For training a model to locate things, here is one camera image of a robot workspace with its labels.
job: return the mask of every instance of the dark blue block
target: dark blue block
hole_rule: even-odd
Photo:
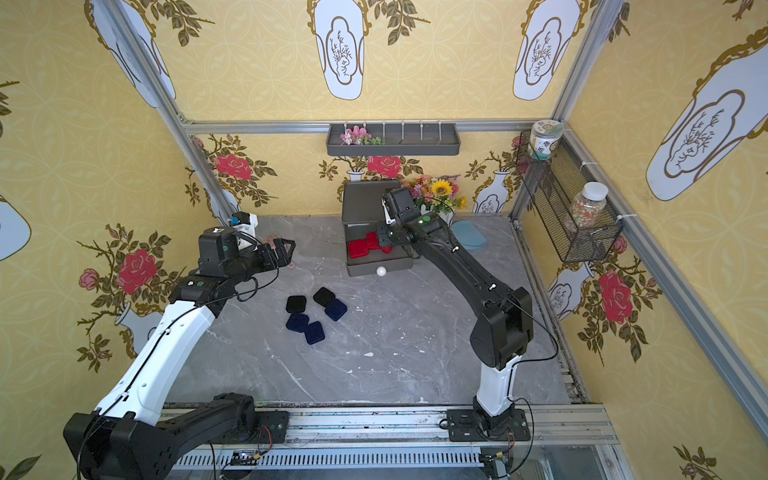
[[[346,313],[346,305],[341,300],[335,298],[333,301],[326,307],[326,315],[331,317],[331,319],[334,322],[339,321],[339,319]]]
[[[320,290],[317,290],[317,292],[315,292],[312,298],[317,303],[319,303],[322,308],[326,308],[336,298],[336,295],[332,291],[325,288],[324,286],[321,286]]]
[[[326,338],[326,334],[323,332],[323,325],[320,322],[312,322],[307,325],[304,330],[304,336],[306,337],[306,342],[310,345]]]
[[[294,332],[304,333],[309,323],[310,318],[303,313],[291,313],[286,322],[286,328]]]

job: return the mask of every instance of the mounting plate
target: mounting plate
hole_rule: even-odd
[[[480,418],[475,410],[449,410],[446,418],[448,419],[448,434],[451,442],[488,441],[488,438],[481,434]],[[531,431],[528,429],[528,422],[523,410],[512,410],[512,415],[505,422],[505,425],[515,436],[515,441],[527,442],[531,439]]]

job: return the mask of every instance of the jar lid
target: jar lid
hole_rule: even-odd
[[[599,202],[605,200],[605,197],[608,196],[608,187],[600,182],[587,182],[581,194],[588,200]]]
[[[531,130],[537,137],[560,137],[563,134],[563,124],[557,120],[539,120]]]

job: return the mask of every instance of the sunflower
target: sunflower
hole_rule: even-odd
[[[453,188],[447,180],[437,180],[432,184],[432,192],[438,197],[444,197],[453,193]]]

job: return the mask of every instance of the navy blue square pad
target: navy blue square pad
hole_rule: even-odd
[[[326,315],[331,317],[334,322],[338,322],[345,313],[346,305],[337,298],[333,299],[333,301],[326,307]]]
[[[291,313],[286,322],[286,328],[294,332],[304,333],[309,323],[310,318],[303,313]]]
[[[304,336],[306,337],[306,342],[310,345],[326,338],[326,334],[323,332],[323,325],[320,322],[312,322],[307,325],[304,330]]]

